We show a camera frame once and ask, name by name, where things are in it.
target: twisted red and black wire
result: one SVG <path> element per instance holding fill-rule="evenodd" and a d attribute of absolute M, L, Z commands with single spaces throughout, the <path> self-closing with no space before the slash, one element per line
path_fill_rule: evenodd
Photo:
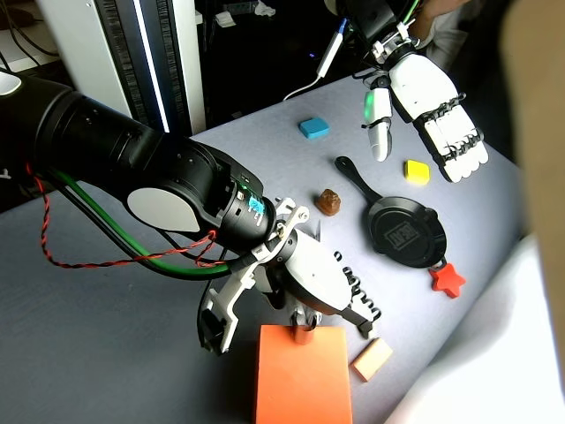
<path fill-rule="evenodd" d="M 48 229 L 49 223 L 50 223 L 50 214 L 49 213 L 50 213 L 50 209 L 51 209 L 49 196 L 47 195 L 47 193 L 45 191 L 45 187 L 43 186 L 42 181 L 33 173 L 29 163 L 26 165 L 26 171 L 27 171 L 27 174 L 30 175 L 34 179 L 35 184 L 37 185 L 37 188 L 39 189 L 40 194 L 43 198 L 44 213 L 43 213 L 43 223 L 41 225 L 41 249 L 42 249 L 45 257 L 47 258 L 47 260 L 49 262 L 51 262 L 53 265 L 56 265 L 58 267 L 65 268 L 65 269 L 82 269 L 82 268 L 92 269 L 92 268 L 107 268 L 107 267 L 122 266 L 122 265 L 128 265 L 130 263 L 135 263 L 135 262 L 139 262 L 139 261 L 160 259 L 163 256 L 168 256 L 168 255 L 171 255 L 171 254 L 183 254 L 183 253 L 186 253 L 186 252 L 188 252 L 189 250 L 191 250 L 195 247 L 202 246 L 207 242 L 208 242 L 208 244 L 206 245 L 206 247 L 204 247 L 202 252 L 200 252 L 200 254 L 198 255 L 198 257 L 195 260 L 196 265 L 199 266 L 199 267 L 213 267 L 215 265 L 225 263 L 224 261 L 215 261 L 215 262 L 212 262 L 212 263 L 204 263 L 204 262 L 201 261 L 204 254 L 206 252 L 208 252 L 214 246 L 214 242 L 215 242 L 215 239 L 216 239 L 216 231 L 214 231 L 214 230 L 209 231 L 208 234 L 206 235 L 206 237 L 201 238 L 198 241 L 195 241 L 194 243 L 190 244 L 187 247 L 182 247 L 182 248 L 179 248 L 179 249 L 178 248 L 169 249 L 169 250 L 166 250 L 164 252 L 160 252 L 158 254 L 140 255 L 140 256 L 135 256 L 131 259 L 122 259 L 122 260 L 119 260 L 119 261 L 105 261 L 105 262 L 98 262 L 98 263 L 94 263 L 94 262 L 65 263 L 65 262 L 57 261 L 56 259 L 53 258 L 53 254 L 50 252 L 50 250 L 47 247 L 47 242 L 48 242 L 47 229 Z"/>

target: pan handle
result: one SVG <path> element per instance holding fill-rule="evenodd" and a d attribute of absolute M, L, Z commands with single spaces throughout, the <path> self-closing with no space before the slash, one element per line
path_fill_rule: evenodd
<path fill-rule="evenodd" d="M 355 167 L 355 163 L 347 156 L 339 156 L 335 159 L 335 167 L 347 177 L 353 184 L 355 184 L 365 197 L 371 202 L 375 203 L 382 199 L 382 196 L 376 193 L 359 175 L 359 171 Z"/>

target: red star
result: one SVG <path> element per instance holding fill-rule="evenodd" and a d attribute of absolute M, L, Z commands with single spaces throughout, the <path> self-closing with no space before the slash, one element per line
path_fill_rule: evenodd
<path fill-rule="evenodd" d="M 430 269 L 433 277 L 432 289 L 437 292 L 445 292 L 450 298 L 456 298 L 461 293 L 461 286 L 465 279 L 456 273 L 456 269 L 450 263 L 438 270 Z"/>

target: black frying pan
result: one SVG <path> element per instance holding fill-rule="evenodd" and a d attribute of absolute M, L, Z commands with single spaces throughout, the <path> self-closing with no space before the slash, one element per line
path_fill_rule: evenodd
<path fill-rule="evenodd" d="M 382 197 L 361 178 L 347 156 L 335 159 L 335 166 L 372 203 L 369 233 L 378 253 L 413 268 L 445 262 L 447 240 L 435 210 L 404 197 Z"/>

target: green cable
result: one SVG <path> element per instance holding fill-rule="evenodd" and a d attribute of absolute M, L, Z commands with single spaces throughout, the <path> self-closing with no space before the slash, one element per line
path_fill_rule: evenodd
<path fill-rule="evenodd" d="M 416 10 L 416 7 L 418 6 L 418 1 L 419 0 L 414 0 L 412 7 L 408 10 L 408 13 L 406 13 L 406 17 L 403 19 L 403 24 L 408 22 L 408 19 L 410 19 L 410 16 L 412 16 L 412 13 L 414 13 L 414 11 Z"/>
<path fill-rule="evenodd" d="M 114 221 L 114 218 L 108 215 L 108 213 L 98 203 L 96 203 L 96 201 L 90 197 L 87 192 L 80 188 L 80 186 L 70 176 L 60 170 L 53 170 L 53 173 L 57 177 L 61 178 L 61 180 L 67 184 L 71 190 L 73 190 L 118 236 L 122 238 L 124 242 L 126 242 L 140 256 L 147 256 L 151 254 L 151 252 L 146 250 L 146 248 L 135 238 L 120 227 L 120 225 Z M 158 259 L 150 259 L 149 261 L 164 271 L 179 274 L 180 276 L 213 276 L 214 274 L 219 274 L 229 270 L 228 265 L 225 263 L 216 265 L 212 268 L 187 269 L 159 261 Z"/>

